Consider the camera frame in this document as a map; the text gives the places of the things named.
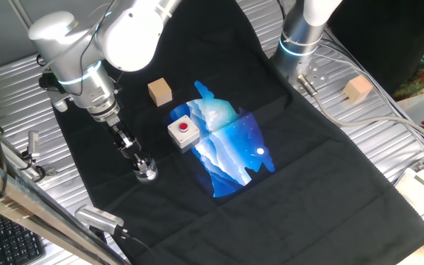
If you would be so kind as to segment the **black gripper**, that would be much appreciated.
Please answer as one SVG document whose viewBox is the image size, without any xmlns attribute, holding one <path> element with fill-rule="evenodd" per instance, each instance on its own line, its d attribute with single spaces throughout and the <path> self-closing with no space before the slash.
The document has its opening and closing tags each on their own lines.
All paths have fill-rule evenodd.
<svg viewBox="0 0 424 265">
<path fill-rule="evenodd" d="M 152 162 L 150 155 L 141 152 L 141 145 L 137 141 L 137 138 L 132 136 L 123 121 L 119 121 L 109 127 L 109 132 L 113 137 L 116 147 L 123 156 L 132 158 L 135 169 L 147 169 L 150 166 Z"/>
</svg>

